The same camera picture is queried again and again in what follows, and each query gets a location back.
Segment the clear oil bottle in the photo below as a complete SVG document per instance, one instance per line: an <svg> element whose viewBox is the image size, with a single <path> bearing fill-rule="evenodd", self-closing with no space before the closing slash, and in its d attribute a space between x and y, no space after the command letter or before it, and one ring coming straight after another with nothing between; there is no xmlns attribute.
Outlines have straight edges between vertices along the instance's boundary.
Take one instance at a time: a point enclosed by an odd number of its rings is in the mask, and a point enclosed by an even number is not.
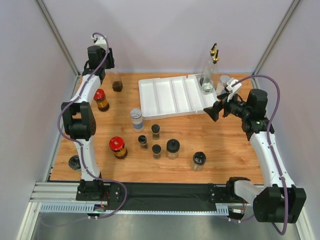
<svg viewBox="0 0 320 240"><path fill-rule="evenodd" d="M217 49L216 57L213 59L214 65L212 65L211 70L209 70L209 72L205 74L205 78L201 86L201 91L204 95L211 94L214 90L214 82L216 81L218 72L219 72L218 70L219 59L220 59L219 50Z"/></svg>

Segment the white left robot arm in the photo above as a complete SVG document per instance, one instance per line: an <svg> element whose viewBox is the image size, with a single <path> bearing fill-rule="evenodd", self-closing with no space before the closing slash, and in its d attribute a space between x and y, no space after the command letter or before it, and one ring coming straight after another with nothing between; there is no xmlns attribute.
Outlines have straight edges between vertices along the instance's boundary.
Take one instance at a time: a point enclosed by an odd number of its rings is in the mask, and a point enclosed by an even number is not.
<svg viewBox="0 0 320 240"><path fill-rule="evenodd" d="M102 85L106 69L113 68L113 56L109 47L92 45L87 48L88 61L82 73L81 84L74 97L61 105L58 120L63 120L64 131L61 135L72 141L80 161L81 179L84 181L101 180L94 150L96 120L91 103L96 91Z"/></svg>

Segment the oil bottle with dark sauce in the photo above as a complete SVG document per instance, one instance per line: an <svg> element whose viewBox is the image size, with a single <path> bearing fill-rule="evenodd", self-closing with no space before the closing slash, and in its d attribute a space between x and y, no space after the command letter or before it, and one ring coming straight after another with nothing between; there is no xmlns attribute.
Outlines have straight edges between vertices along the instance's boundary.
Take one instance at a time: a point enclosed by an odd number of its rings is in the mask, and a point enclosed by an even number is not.
<svg viewBox="0 0 320 240"><path fill-rule="evenodd" d="M123 82L117 64L115 64L112 70L112 89L114 92L121 92L123 90Z"/></svg>

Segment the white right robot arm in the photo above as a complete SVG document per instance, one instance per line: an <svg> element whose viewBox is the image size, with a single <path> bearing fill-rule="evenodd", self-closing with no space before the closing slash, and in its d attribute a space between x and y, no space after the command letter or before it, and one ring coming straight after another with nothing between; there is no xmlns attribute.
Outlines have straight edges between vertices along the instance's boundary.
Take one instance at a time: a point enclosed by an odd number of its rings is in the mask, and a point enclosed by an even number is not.
<svg viewBox="0 0 320 240"><path fill-rule="evenodd" d="M270 120L266 117L268 94L261 89L251 89L247 100L231 99L224 93L213 106L204 108L211 119L217 121L220 111L227 117L232 114L241 119L241 127L252 145L262 170L264 189L255 186L246 177L230 177L226 183L225 196L232 203L240 199L253 206L253 214L262 223L297 222L307 195L296 187L290 178L279 153L276 136Z"/></svg>

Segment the tall bottle dark contents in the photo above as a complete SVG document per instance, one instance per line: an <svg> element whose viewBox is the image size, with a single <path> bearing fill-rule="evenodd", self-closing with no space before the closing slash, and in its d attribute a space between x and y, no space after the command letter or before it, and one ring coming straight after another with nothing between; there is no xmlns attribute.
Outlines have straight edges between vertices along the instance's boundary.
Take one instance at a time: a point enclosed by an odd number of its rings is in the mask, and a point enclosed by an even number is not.
<svg viewBox="0 0 320 240"><path fill-rule="evenodd" d="M212 69L212 65L214 65L214 59L216 58L216 54L217 54L217 43L214 43L214 45L212 46L212 48L209 51L209 58L206 61L206 63L204 64L204 67L202 69L202 72L200 74L200 80L199 80L199 84L200 86L203 85L206 73L209 72L209 70Z"/></svg>

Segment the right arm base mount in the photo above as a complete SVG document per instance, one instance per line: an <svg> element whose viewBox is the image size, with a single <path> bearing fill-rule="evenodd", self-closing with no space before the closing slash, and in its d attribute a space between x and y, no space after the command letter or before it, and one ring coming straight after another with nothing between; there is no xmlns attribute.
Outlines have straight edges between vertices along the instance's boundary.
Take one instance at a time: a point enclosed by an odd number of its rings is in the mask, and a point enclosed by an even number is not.
<svg viewBox="0 0 320 240"><path fill-rule="evenodd" d="M247 203L242 197L236 195L234 190L235 183L228 180L226 184L209 183L209 200L215 204L243 204Z"/></svg>

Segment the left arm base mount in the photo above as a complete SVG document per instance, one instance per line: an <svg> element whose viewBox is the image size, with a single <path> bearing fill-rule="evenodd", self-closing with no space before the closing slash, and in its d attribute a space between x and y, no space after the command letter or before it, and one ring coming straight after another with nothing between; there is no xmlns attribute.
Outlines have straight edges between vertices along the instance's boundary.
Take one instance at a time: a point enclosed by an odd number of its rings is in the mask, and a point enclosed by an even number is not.
<svg viewBox="0 0 320 240"><path fill-rule="evenodd" d="M93 180L93 181L85 181L83 179L80 180L79 186L77 187L77 193L75 199L77 201L85 201L85 202L92 202L92 201L101 201L101 202L108 202L110 198L110 191L111 187L116 184L119 185L117 188L119 191L120 189L124 190L124 198L122 203L116 208L114 211L100 216L99 213L88 213L88 217L90 219L104 219L110 216L115 215L125 204L128 196L128 190L126 186L119 181L115 180L107 180L111 183L110 186L106 186L103 181L101 180Z"/></svg>

